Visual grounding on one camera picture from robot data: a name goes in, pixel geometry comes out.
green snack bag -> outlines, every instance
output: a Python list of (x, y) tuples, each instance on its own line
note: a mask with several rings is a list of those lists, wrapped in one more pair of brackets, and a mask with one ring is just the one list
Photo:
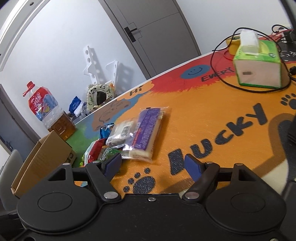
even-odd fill
[(100, 162), (104, 162), (104, 161), (108, 160), (109, 158), (111, 158), (116, 153), (121, 153), (121, 151), (111, 148), (111, 147), (103, 148), (101, 150), (101, 153), (99, 154), (99, 157), (97, 160)]

food package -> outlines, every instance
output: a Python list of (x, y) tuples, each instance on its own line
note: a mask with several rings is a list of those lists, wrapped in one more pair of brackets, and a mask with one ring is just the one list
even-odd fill
[(153, 145), (166, 110), (167, 107), (148, 108), (140, 112), (134, 133), (124, 144), (124, 153), (128, 151), (124, 159), (152, 161)]
[(98, 157), (98, 161), (104, 162), (114, 156), (116, 153), (121, 153), (120, 150), (114, 149), (112, 147), (102, 148), (101, 153)]
[(100, 139), (108, 138), (111, 134), (113, 127), (114, 127), (114, 123), (102, 126), (100, 128)]
[(87, 148), (86, 152), (82, 156), (82, 161), (84, 165), (93, 161), (97, 161), (105, 142), (106, 142), (106, 139), (100, 139), (90, 144), (90, 146)]
[(115, 124), (106, 141), (106, 145), (113, 148), (123, 147), (125, 141), (133, 135), (135, 127), (135, 119), (126, 120), (119, 124)]

blue circle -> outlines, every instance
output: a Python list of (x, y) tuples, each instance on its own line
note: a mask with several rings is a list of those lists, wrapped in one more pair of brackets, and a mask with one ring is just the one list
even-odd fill
[(195, 77), (201, 76), (210, 70), (210, 66), (206, 64), (201, 64), (194, 66), (186, 70), (182, 75), (182, 79), (193, 79)]

tissue box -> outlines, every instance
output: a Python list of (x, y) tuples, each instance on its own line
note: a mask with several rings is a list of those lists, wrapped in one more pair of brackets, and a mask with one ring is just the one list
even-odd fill
[(233, 59), (240, 85), (280, 88), (281, 59), (273, 41), (260, 40), (258, 55), (246, 54), (241, 46)]

plastic bottle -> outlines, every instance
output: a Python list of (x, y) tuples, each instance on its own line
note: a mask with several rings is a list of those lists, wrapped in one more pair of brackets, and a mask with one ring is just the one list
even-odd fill
[(29, 108), (42, 121), (49, 132), (55, 131), (64, 141), (74, 132), (75, 125), (59, 106), (56, 99), (45, 87), (37, 87), (30, 81), (27, 84), (29, 93)]

